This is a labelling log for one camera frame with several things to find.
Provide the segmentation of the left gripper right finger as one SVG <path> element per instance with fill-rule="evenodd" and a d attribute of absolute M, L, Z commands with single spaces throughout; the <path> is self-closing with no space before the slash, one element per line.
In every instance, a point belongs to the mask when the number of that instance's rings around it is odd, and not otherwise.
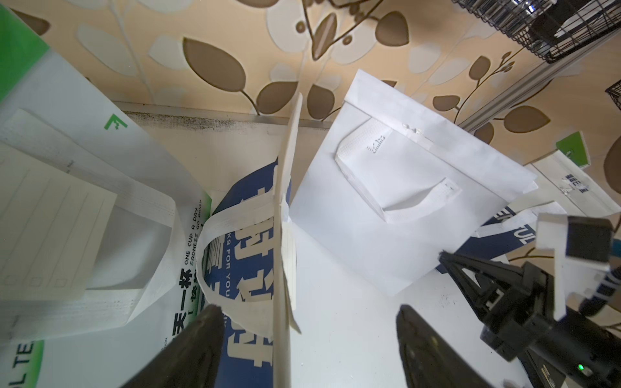
<path fill-rule="evenodd" d="M 404 304 L 400 307 L 396 331 L 407 386 L 489 386 L 411 306 Z"/>

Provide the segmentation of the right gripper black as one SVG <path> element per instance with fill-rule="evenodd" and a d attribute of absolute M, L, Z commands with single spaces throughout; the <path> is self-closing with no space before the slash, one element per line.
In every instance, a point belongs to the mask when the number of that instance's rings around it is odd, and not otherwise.
<path fill-rule="evenodd" d="M 507 361 L 554 326 L 554 276 L 522 267 L 442 252 L 439 262 L 485 326 L 480 339 Z"/>

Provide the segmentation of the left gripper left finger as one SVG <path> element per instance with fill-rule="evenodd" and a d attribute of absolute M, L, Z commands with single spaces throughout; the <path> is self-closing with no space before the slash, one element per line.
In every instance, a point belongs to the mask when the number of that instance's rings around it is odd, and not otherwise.
<path fill-rule="evenodd" d="M 208 305 L 125 386 L 214 387 L 223 354 L 224 335 L 222 309 Z"/>

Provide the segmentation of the blue takeaway bag white handles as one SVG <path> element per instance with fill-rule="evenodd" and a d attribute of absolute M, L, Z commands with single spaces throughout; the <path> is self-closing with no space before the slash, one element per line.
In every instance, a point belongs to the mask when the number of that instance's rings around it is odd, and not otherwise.
<path fill-rule="evenodd" d="M 242 178 L 203 226 L 197 249 L 205 302 L 222 309 L 217 387 L 273 386 L 274 180 L 278 162 Z M 294 310 L 296 278 L 288 281 Z"/>

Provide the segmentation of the white bag back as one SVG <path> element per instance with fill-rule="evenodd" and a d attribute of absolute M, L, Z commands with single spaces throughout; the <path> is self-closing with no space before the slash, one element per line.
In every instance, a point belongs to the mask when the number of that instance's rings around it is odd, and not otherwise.
<path fill-rule="evenodd" d="M 456 252 L 536 176 L 358 71 L 290 207 L 294 223 L 395 295 Z"/>

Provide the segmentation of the green white cool tea bag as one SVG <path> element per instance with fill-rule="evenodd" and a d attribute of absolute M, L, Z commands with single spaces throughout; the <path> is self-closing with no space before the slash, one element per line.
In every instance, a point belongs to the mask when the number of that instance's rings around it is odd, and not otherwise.
<path fill-rule="evenodd" d="M 192 176 L 1 9 L 1 384 L 116 387 L 191 323 Z"/>

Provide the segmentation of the dark navy bag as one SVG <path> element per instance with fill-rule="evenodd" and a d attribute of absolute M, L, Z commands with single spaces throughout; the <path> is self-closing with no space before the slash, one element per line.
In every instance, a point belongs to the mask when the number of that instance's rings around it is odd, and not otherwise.
<path fill-rule="evenodd" d="M 556 201 L 517 213 L 506 207 L 476 230 L 456 255 L 492 260 L 534 242 L 541 213 L 567 214 Z"/>

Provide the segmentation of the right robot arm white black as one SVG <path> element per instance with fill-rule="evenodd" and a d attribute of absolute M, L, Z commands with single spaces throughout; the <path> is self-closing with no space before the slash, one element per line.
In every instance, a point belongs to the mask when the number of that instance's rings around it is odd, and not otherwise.
<path fill-rule="evenodd" d="M 573 309 L 554 318 L 554 276 L 443 252 L 445 267 L 484 328 L 485 344 L 506 361 L 529 352 L 582 387 L 620 385 L 620 339 Z"/>

